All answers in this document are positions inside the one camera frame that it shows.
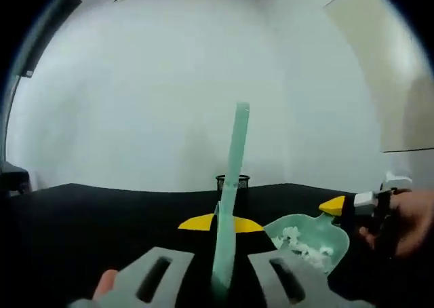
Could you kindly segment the person's right hand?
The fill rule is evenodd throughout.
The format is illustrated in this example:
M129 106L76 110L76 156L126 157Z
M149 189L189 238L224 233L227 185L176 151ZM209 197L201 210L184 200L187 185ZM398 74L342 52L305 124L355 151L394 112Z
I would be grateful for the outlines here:
M433 227L433 190L394 194L390 208L398 213L398 240L393 257L406 257L420 248Z

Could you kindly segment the person's left hand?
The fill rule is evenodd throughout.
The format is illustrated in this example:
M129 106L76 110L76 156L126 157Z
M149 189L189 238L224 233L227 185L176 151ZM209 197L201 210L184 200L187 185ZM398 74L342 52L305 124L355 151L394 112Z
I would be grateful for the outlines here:
M93 295L93 300L98 300L101 296L103 296L104 294L106 294L108 291L111 291L113 289L114 283L115 283L115 278L118 274L118 271L114 270L114 269L109 269L107 271L105 271L99 282L98 285L96 286L94 295Z

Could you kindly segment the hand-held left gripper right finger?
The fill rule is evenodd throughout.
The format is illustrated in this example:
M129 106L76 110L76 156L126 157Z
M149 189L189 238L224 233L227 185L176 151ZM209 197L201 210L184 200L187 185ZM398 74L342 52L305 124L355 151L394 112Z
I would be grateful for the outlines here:
M328 276L339 264L331 216L283 216L248 242L235 270L235 307L338 307Z

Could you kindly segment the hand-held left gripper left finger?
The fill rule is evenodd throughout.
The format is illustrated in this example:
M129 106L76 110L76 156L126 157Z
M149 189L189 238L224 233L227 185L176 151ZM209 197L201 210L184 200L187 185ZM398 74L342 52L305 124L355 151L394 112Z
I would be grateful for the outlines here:
M214 299L214 213L181 223L180 235L199 248L154 247L118 271L113 289L98 300L78 299L70 307L209 307Z

